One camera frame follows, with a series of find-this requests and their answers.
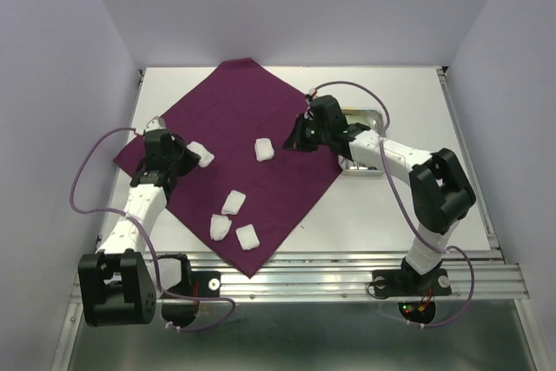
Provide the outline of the white gauze pad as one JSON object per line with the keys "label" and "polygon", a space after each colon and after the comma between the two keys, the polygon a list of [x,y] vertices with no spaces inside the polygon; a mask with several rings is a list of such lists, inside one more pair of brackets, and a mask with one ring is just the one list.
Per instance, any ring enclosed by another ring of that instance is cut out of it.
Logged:
{"label": "white gauze pad", "polygon": [[275,150],[269,138],[257,138],[255,140],[255,158],[258,162],[273,159]]}
{"label": "white gauze pad", "polygon": [[228,234],[232,221],[226,215],[214,214],[210,219],[209,236],[216,242],[222,241]]}
{"label": "white gauze pad", "polygon": [[231,190],[224,204],[222,205],[222,215],[237,215],[246,200],[246,195],[237,190]]}
{"label": "white gauze pad", "polygon": [[201,168],[207,168],[215,160],[215,156],[199,142],[190,142],[187,148],[200,157],[198,165]]}
{"label": "white gauze pad", "polygon": [[235,234],[242,250],[244,251],[249,251],[260,246],[260,241],[256,234],[255,227],[252,224],[238,228],[235,231]]}

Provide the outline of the aluminium rail frame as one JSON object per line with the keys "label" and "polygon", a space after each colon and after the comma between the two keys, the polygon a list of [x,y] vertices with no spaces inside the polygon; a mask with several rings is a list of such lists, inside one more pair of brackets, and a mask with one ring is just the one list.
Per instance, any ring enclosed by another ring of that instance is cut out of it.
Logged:
{"label": "aluminium rail frame", "polygon": [[547,370],[551,367],[519,266],[504,258],[487,209],[473,210],[453,235],[464,255],[445,268],[450,297],[438,300],[431,330],[403,324],[394,300],[366,293],[377,268],[396,268],[410,236],[397,209],[379,220],[347,204],[387,194],[377,177],[343,176],[252,278],[231,268],[170,215],[158,248],[186,249],[194,268],[222,275],[237,307],[217,328],[178,335],[159,321],[90,328],[70,297],[55,370]]}

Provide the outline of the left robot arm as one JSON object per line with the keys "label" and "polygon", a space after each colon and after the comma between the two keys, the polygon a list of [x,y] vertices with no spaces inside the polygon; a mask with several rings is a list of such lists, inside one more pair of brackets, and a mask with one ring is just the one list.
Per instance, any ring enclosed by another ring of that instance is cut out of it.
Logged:
{"label": "left robot arm", "polygon": [[200,157],[181,137],[159,126],[142,134],[144,156],[129,184],[123,209],[95,209],[119,216],[108,238],[78,263],[83,312],[91,327],[148,324],[156,311],[160,269],[152,275],[143,259],[154,253],[150,234],[166,209],[178,179],[198,166]]}

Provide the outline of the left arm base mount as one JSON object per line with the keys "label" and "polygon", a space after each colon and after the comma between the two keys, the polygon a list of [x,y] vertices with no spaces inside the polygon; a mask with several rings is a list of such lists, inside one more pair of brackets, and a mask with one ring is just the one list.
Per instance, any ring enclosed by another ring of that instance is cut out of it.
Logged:
{"label": "left arm base mount", "polygon": [[[221,273],[215,270],[193,271],[189,278],[178,274],[170,278],[164,287],[172,293],[199,298],[216,298],[220,296]],[[155,319],[166,323],[171,322],[180,328],[206,328],[221,315],[221,308],[226,308],[218,301],[189,301],[161,295],[156,301]]]}

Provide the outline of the purple cloth drape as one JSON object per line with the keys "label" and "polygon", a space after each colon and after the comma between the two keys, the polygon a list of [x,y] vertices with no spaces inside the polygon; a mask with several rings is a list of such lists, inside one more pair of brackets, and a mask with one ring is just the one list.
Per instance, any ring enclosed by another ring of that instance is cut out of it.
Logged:
{"label": "purple cloth drape", "polygon": [[[207,168],[179,179],[167,214],[225,262],[251,278],[280,247],[339,175],[327,149],[301,153],[282,149],[296,117],[307,107],[304,95],[251,59],[221,63],[187,90],[157,84],[136,105],[133,124],[142,129],[161,116],[187,142],[199,142],[214,156]],[[255,140],[269,138],[273,159],[258,162]],[[258,248],[244,251],[230,231],[219,242],[209,237],[212,215],[231,190],[246,195],[232,218],[237,229],[255,227]]]}

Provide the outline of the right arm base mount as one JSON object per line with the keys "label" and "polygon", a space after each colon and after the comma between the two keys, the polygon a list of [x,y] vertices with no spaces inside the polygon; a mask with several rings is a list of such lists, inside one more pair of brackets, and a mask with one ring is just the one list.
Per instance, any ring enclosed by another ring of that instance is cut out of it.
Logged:
{"label": "right arm base mount", "polygon": [[366,292],[376,300],[400,298],[397,302],[400,319],[422,327],[431,325],[436,316],[434,298],[448,297],[453,293],[443,268],[425,276],[401,269],[375,270]]}

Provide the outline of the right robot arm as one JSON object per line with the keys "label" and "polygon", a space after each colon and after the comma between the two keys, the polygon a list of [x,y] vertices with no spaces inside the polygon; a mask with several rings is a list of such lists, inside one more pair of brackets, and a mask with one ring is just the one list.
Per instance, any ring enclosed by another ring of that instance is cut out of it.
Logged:
{"label": "right robot arm", "polygon": [[381,169],[394,193],[414,241],[400,271],[401,286],[419,293],[447,252],[447,242],[476,195],[450,149],[436,152],[411,148],[380,135],[362,123],[348,123],[330,95],[306,96],[304,113],[283,144],[286,150],[314,152],[326,146],[351,162]]}

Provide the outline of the stainless steel tray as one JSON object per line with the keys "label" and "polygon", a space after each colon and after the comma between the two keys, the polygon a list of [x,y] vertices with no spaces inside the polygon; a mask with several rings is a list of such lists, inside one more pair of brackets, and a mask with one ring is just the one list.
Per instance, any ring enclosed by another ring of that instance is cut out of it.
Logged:
{"label": "stainless steel tray", "polygon": [[[344,107],[341,110],[349,124],[365,124],[377,134],[384,133],[383,115],[378,109]],[[366,166],[347,160],[342,156],[338,157],[338,163],[344,176],[381,176],[383,174],[383,171],[375,166]]]}

